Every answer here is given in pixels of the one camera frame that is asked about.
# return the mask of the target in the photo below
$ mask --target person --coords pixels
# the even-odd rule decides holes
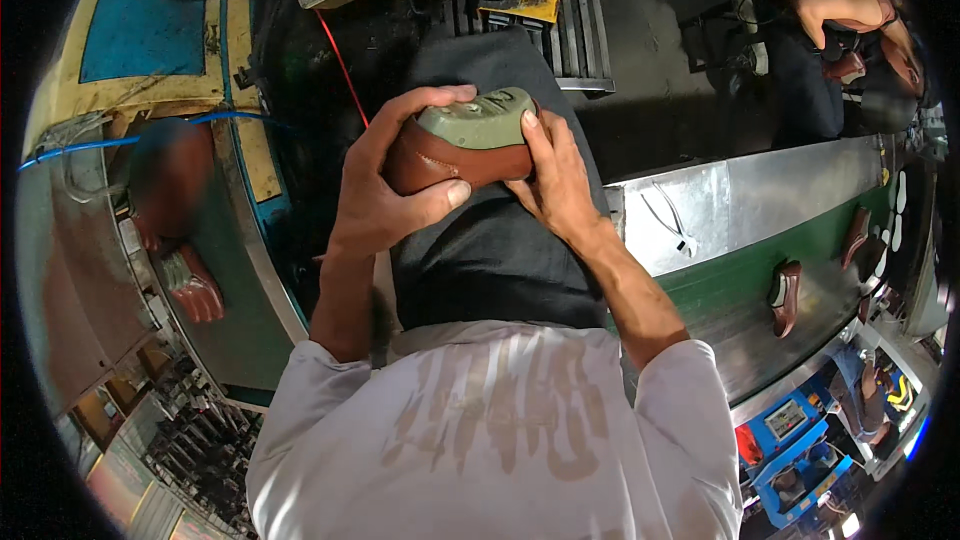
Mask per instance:
[[[886,393],[893,386],[890,377],[872,362],[865,363],[850,344],[832,359],[837,371],[827,390],[843,411],[850,435],[886,459],[900,442],[899,431],[885,415]]]
[[[618,236],[526,32],[442,39],[412,70],[428,85],[388,101],[345,157],[310,340],[249,463],[258,533],[737,538],[737,443],[714,353]],[[393,193],[378,170],[401,124],[477,86],[537,100],[542,123],[521,124],[534,177]],[[405,330],[374,373],[374,262],[387,250]],[[621,350],[640,369],[632,408]]]
[[[833,140],[853,128],[845,87],[863,91],[858,120],[870,133],[903,131],[918,102],[932,101],[893,0],[757,0],[756,8],[782,105],[775,148]]]

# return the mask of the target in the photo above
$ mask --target shoe stitching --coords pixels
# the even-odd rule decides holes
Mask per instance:
[[[420,159],[423,159],[424,161],[429,161],[430,163],[433,163],[435,165],[439,165],[447,168],[450,171],[450,175],[453,175],[454,177],[459,175],[457,166],[454,164],[450,164],[449,162],[437,161],[436,159],[431,159],[430,157],[426,156],[426,154],[422,153],[419,150],[416,151],[416,156],[419,157]]]

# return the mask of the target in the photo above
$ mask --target blue cable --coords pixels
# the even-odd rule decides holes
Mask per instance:
[[[207,113],[195,116],[191,119],[186,119],[187,122],[193,125],[205,124],[206,122],[212,122],[213,120],[223,120],[226,118],[249,118],[252,120],[262,120],[264,122],[269,122],[277,126],[287,127],[285,123],[280,123],[275,119],[271,119],[269,116],[259,114],[259,113],[246,113],[244,111],[219,111],[216,113]],[[59,157],[65,155],[68,152],[77,152],[78,150],[88,150],[88,149],[106,149],[107,147],[126,147],[126,145],[135,145],[140,140],[140,136],[127,136],[126,138],[114,138],[114,139],[97,139],[89,142],[78,142],[76,144],[70,144],[68,146],[62,146],[60,148],[54,148],[53,150],[47,150],[41,152],[40,154],[34,156],[32,159],[27,159],[16,168],[17,173],[26,170],[29,167],[32,167],[38,163],[44,161],[49,161],[54,157]]]

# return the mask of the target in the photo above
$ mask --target white t-shirt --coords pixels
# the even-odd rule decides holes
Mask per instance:
[[[654,358],[631,409],[606,330],[483,321],[394,345],[414,337],[445,343],[372,377],[295,346],[246,474],[261,537],[738,537],[737,441],[704,342]]]

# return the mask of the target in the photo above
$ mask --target factory floor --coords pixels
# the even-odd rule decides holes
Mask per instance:
[[[616,92],[567,94],[606,182],[770,148],[777,106],[764,80],[729,99],[723,76],[690,73],[681,47],[678,21],[724,1],[602,0]]]

